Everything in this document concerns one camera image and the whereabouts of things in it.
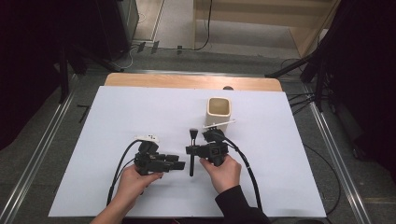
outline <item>white tabletop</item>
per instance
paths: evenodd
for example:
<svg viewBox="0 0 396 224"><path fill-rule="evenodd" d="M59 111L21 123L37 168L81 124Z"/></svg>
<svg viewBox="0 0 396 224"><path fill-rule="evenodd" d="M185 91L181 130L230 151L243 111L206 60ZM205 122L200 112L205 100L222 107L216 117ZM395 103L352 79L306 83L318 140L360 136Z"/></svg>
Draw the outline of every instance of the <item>white tabletop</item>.
<svg viewBox="0 0 396 224"><path fill-rule="evenodd" d="M183 171L171 171L151 184L127 217L222 217L209 175L196 159L189 176L190 128L202 137L210 97L232 101L225 135L245 153L256 176L268 217L326 217L300 135L284 92L216 91L139 87L101 87L67 166L50 217L95 217L106 207L108 189L125 148L135 135L155 134L160 153L177 154ZM124 162L132 159L138 145ZM230 155L243 164L238 154ZM257 206L248 171L241 186Z"/></svg>

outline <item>table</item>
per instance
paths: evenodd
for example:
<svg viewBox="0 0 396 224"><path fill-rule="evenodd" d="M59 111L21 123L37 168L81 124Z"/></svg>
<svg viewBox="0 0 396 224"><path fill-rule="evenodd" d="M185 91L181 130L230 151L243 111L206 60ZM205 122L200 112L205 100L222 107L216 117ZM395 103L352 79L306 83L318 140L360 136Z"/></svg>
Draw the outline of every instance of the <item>table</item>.
<svg viewBox="0 0 396 224"><path fill-rule="evenodd" d="M224 86L234 91L224 91ZM150 185L127 217L221 217L210 177L199 162L195 163L194 177L189 176L190 156L184 149L191 141L189 128L202 127L206 100L214 95L232 100L236 123L229 125L226 136L247 156L266 215L325 217L279 82L215 74L110 74L96 94L49 216L96 216L106 206L116 165L133 134L155 130L160 136L159 152L179 155L187 168L165 174ZM196 143L205 144L201 130ZM243 164L235 152L230 154ZM241 173L241 186L247 201L255 206L246 168Z"/></svg>
<svg viewBox="0 0 396 224"><path fill-rule="evenodd" d="M194 21L207 20L210 0L194 0ZM301 57L328 27L341 0L214 0L212 21L289 26ZM195 43L195 26L193 28Z"/></svg>

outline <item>white container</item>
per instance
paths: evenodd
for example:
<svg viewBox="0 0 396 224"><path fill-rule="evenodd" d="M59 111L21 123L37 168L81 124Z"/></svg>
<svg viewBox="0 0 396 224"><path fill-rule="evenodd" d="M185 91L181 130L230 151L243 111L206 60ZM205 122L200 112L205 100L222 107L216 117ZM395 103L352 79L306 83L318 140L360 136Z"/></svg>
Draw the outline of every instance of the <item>white container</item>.
<svg viewBox="0 0 396 224"><path fill-rule="evenodd" d="M212 97L207 100L205 126L228 122L231 116L231 101L223 97ZM218 126L226 131L228 124Z"/></svg>

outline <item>gray carpet floor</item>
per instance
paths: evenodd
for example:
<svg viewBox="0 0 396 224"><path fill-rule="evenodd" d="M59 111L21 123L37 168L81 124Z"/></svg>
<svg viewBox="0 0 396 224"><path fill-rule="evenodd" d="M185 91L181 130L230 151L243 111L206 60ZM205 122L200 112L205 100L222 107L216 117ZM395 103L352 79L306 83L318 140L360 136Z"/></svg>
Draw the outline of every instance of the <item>gray carpet floor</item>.
<svg viewBox="0 0 396 224"><path fill-rule="evenodd" d="M173 50L159 49L151 54L150 49L143 52L133 52L134 63L125 72L134 70L158 70L180 72L230 73L243 77L259 77L273 73L292 63L293 60L270 59L253 56L237 56L206 52L183 51L180 55ZM118 65L129 64L130 59L117 61ZM99 86L103 85L109 72L96 63L88 63L89 69L85 75L78 75L75 86L75 96L71 102L49 150L29 188L13 223L88 223L91 217L52 218L48 213L56 189L59 187L66 166L73 153L79 134L83 127L85 108L78 105L91 105ZM299 80L300 69L280 77L283 90L287 94L304 93L303 83ZM8 196L27 163L32 157L41 136L50 123L60 98L60 90L54 92L41 109L26 124L18 138L7 148L0 151L0 208L4 208ZM291 103L299 102L305 96L298 97ZM292 108L299 110L302 105ZM391 181L387 170L374 161L359 161L352 155L352 146L339 119L323 103L324 115L331 128L337 145L341 150L346 166L353 180L359 188L366 209L373 223L395 223L396 214L396 186ZM309 106L301 109L295 115L295 121L303 143L314 149L325 160L332 164L328 149L323 141L318 125ZM337 195L341 190L341 198L335 210L329 214L332 223L358 223L352 212L347 196L343 189L339 189L332 169L316 152L307 148L314 178L326 211L337 203ZM274 223L295 223L298 218L277 218Z"/></svg>

